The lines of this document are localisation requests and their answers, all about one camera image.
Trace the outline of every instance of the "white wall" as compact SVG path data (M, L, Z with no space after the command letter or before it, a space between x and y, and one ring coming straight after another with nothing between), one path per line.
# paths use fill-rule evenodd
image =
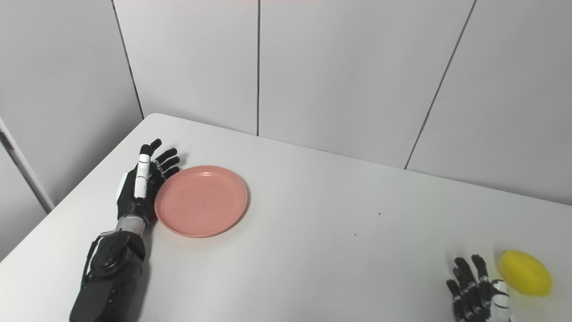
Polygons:
M116 0L145 114L404 167L472 0ZM571 4L479 0L409 169L572 203Z
M260 136L403 168L472 1L262 1Z
M5 1L0 44L0 117L57 203L141 121L112 3Z
M572 204L570 17L479 0L408 168Z
M46 216L0 145L0 261Z
M256 134L258 1L115 0L145 115Z

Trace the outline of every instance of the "lemon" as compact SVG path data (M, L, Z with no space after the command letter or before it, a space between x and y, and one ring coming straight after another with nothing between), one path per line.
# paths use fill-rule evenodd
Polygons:
M500 274L522 294L547 296L552 287L552 278L546 267L538 259L517 250L503 251Z

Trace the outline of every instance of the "pink plate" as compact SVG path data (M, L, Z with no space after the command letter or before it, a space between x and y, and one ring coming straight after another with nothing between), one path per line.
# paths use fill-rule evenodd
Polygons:
M173 232L209 237L229 229L242 216L247 188L234 172L198 166L172 176L155 201L157 218Z

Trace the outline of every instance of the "white table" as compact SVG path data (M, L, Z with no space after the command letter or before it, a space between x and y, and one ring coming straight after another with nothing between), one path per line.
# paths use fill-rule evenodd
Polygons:
M251 201L215 237L153 228L139 321L453 321L452 259L479 253L497 277L493 251L511 248L554 279L547 298L512 292L519 321L570 317L570 206L155 114L2 261L1 322L67 321L91 241L115 227L118 181L155 138L184 167L235 171Z

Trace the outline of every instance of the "yellow fruit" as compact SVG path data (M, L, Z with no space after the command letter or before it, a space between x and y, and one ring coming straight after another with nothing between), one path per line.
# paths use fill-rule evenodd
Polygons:
M547 296L552 287L548 270L538 259L517 250L505 250L500 257L500 274L522 294Z

